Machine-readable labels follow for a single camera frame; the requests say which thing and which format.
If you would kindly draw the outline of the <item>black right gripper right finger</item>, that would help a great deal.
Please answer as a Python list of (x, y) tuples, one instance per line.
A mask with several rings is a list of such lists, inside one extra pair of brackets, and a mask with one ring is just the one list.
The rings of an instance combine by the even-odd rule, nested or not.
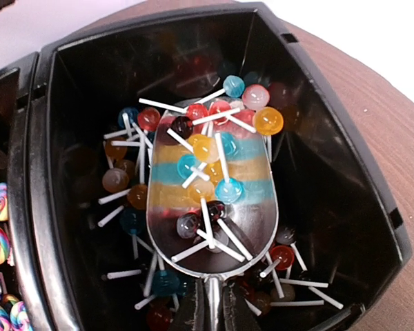
[(226, 331), (262, 330), (235, 283), (227, 283), (224, 286), (222, 307)]

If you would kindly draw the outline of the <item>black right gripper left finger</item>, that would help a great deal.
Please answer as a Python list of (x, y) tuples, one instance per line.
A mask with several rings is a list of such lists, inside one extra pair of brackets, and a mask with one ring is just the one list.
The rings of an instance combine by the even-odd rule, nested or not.
[(207, 308), (205, 300), (204, 282), (196, 279), (188, 288), (186, 296), (182, 299), (170, 331), (204, 331), (207, 330)]

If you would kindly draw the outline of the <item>silver metal scoop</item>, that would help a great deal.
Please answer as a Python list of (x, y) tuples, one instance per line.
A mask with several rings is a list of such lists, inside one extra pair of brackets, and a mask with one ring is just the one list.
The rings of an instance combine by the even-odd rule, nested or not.
[(264, 138), (248, 110), (209, 119), (165, 107), (155, 134), (146, 207), (158, 255), (204, 282), (207, 330), (225, 330), (223, 293), (268, 252), (279, 207)]

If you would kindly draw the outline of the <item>black three-compartment candy tray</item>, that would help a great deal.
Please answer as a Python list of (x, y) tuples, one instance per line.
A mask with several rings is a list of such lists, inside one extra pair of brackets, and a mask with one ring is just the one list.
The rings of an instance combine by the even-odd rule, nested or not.
[(391, 191), (348, 111), (302, 44), (262, 3), (134, 17), (126, 10), (0, 70), (0, 180), (9, 187), (19, 291), (38, 330), (146, 330), (138, 283), (101, 274), (132, 264), (118, 223), (96, 228), (102, 136), (139, 97), (202, 97), (228, 73), (293, 89), (298, 114), (273, 138), (280, 219), (341, 301), (275, 309), (240, 327), (346, 330), (411, 257)]

